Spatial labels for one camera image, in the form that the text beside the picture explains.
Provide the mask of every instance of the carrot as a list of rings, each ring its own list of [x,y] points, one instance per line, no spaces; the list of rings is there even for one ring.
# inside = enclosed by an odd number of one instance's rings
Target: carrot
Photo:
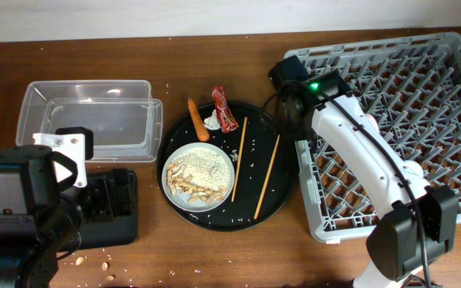
[[[191,98],[188,98],[188,110],[190,110],[191,121],[193,121],[193,126],[195,126],[195,132],[197,132],[198,140],[206,142],[209,140],[209,132],[207,132],[204,122],[198,113],[197,106]]]

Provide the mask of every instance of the wooden chopstick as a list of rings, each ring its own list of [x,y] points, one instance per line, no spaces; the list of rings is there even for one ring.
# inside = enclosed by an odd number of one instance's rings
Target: wooden chopstick
[[[279,146],[280,134],[277,136],[277,142],[275,143],[275,148],[273,149],[273,154],[271,155],[270,166],[268,166],[268,172],[266,173],[266,179],[264,179],[263,190],[261,191],[261,197],[259,197],[259,203],[257,203],[257,208],[255,209],[254,220],[259,216],[259,211],[261,210],[261,205],[263,204],[264,193],[268,187],[268,180],[270,180],[271,167],[273,167],[273,161],[275,160],[275,155],[277,154],[277,147]]]
[[[230,200],[231,202],[234,201],[234,196],[236,195],[236,187],[238,186],[239,167],[241,166],[241,155],[243,153],[243,143],[245,142],[245,132],[247,132],[247,120],[248,118],[245,117],[243,123],[243,132],[241,133],[241,144],[239,144],[238,168],[236,169],[236,179],[234,179],[234,189],[232,190],[232,199]]]

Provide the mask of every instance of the black plate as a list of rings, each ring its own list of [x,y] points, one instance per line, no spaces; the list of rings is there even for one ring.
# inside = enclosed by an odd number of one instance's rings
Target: black plate
[[[224,134],[221,130],[209,131],[209,143],[221,148],[228,155],[232,154],[232,150],[238,152],[243,120],[245,116],[248,117],[235,201],[231,202],[230,196],[213,210],[191,213],[170,202],[162,185],[159,185],[165,199],[181,217],[197,226],[217,231],[242,230],[268,219],[287,200],[299,172],[295,144],[283,140],[281,136],[263,206],[259,217],[254,220],[255,208],[280,130],[272,117],[263,113],[258,107],[242,102],[229,102],[228,104],[240,127],[228,134]],[[198,112],[204,119],[211,115],[213,109],[214,104],[211,103],[200,106]],[[168,131],[159,148],[158,169],[156,170],[158,183],[162,182],[162,169],[168,157],[179,147],[193,142],[198,142],[197,134],[190,115],[186,114]]]

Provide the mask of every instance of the dish rack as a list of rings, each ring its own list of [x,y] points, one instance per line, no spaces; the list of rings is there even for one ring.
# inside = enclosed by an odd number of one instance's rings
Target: dish rack
[[[461,223],[461,36],[430,34],[290,50],[311,76],[338,70],[406,160],[459,198]],[[296,142],[312,236],[326,243],[366,237],[378,220],[366,192],[328,143]]]

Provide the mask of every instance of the white bracket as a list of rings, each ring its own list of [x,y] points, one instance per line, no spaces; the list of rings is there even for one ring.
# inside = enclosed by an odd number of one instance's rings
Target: white bracket
[[[34,133],[33,139],[36,145],[51,147],[53,151],[60,152],[76,162],[78,166],[78,178],[74,186],[82,188],[87,184],[85,168],[85,135],[84,134],[44,134]],[[54,163],[54,171],[58,182],[72,175],[64,166]]]

